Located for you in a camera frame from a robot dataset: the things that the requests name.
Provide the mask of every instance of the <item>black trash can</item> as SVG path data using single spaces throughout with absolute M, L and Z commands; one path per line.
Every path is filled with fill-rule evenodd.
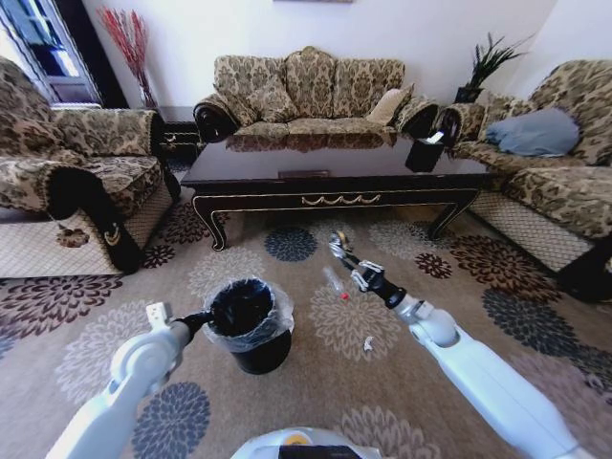
M 261 279 L 231 282 L 205 309 L 214 317 L 205 334 L 228 349 L 243 371 L 269 373 L 289 355 L 293 303 Z

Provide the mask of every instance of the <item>table leg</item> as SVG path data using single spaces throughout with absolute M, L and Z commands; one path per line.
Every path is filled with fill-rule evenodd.
M 197 201 L 194 199 L 192 201 L 192 205 L 195 208 L 195 213 L 197 213 L 202 219 L 204 224 L 207 226 L 210 235 L 212 236 L 212 248 L 215 251 L 222 251 L 228 242 L 223 224 L 217 217 L 217 210 L 205 208 L 202 206 L 202 201 L 202 199 L 198 199 Z
M 456 203 L 449 204 L 446 208 L 438 215 L 438 218 L 429 227 L 429 239 L 432 241 L 438 239 L 443 229 L 452 222 L 457 216 L 463 212 L 470 204 L 476 199 L 479 191 L 471 192 L 464 199 L 458 200 Z

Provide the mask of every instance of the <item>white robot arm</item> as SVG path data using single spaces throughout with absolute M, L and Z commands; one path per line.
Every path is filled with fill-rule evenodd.
M 384 300 L 507 443 L 534 458 L 593 457 L 579 447 L 557 408 L 488 346 L 468 335 L 448 312 L 387 281 L 382 266 L 360 261 L 341 232 L 332 235 L 330 248 L 351 270 L 360 290 Z
M 106 459 L 121 455 L 136 426 L 141 400 L 164 385 L 206 313 L 171 320 L 168 305 L 146 307 L 152 330 L 129 339 L 111 363 L 111 382 L 75 415 L 48 459 Z
M 593 457 L 579 446 L 555 406 L 489 347 L 468 335 L 449 313 L 390 283 L 382 266 L 360 261 L 343 234 L 335 233 L 330 248 L 362 291 L 374 292 L 408 325 L 414 338 L 506 442 L 536 459 Z M 136 425 L 142 398 L 168 380 L 185 346 L 212 319 L 210 313 L 199 313 L 171 320 L 163 303 L 148 306 L 147 315 L 152 331 L 131 338 L 119 349 L 111 365 L 111 382 L 78 411 L 48 458 L 119 457 Z M 252 439 L 232 458 L 279 457 L 285 442 L 289 439 L 291 443 L 296 435 L 310 439 L 310 445 L 337 447 L 340 443 L 357 453 L 335 457 L 381 457 L 372 448 L 357 447 L 348 439 L 341 439 L 342 443 L 333 432 L 297 427 Z

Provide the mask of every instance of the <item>vase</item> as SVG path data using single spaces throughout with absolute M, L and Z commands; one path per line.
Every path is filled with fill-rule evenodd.
M 157 108 L 157 102 L 151 94 L 151 88 L 146 77 L 139 78 L 139 86 L 141 87 L 141 100 L 144 108 Z
M 470 86 L 461 86 L 457 89 L 455 103 L 474 103 L 480 96 L 483 88 L 472 88 Z

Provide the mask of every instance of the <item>plastic bag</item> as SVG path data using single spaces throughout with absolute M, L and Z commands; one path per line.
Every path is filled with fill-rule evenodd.
M 253 280 L 263 284 L 263 286 L 272 294 L 272 307 L 268 314 L 260 320 L 260 323 L 255 326 L 255 328 L 243 335 L 230 336 L 221 333 L 219 327 L 215 323 L 215 320 L 212 323 L 208 323 L 202 327 L 204 334 L 211 342 L 218 344 L 230 352 L 251 351 L 255 347 L 271 341 L 294 327 L 294 303 L 291 301 L 289 296 L 277 285 L 267 283 L 257 277 L 236 280 L 212 292 L 204 302 L 203 310 L 212 312 L 214 316 L 218 316 L 220 314 L 218 308 L 223 308 L 224 305 L 215 304 L 213 307 L 213 303 L 215 303 L 217 296 L 226 294 L 228 291 L 244 289 L 245 283 Z M 225 313 L 226 317 L 229 318 L 228 323 L 233 324 L 232 316 L 234 312 L 224 310 L 223 313 Z

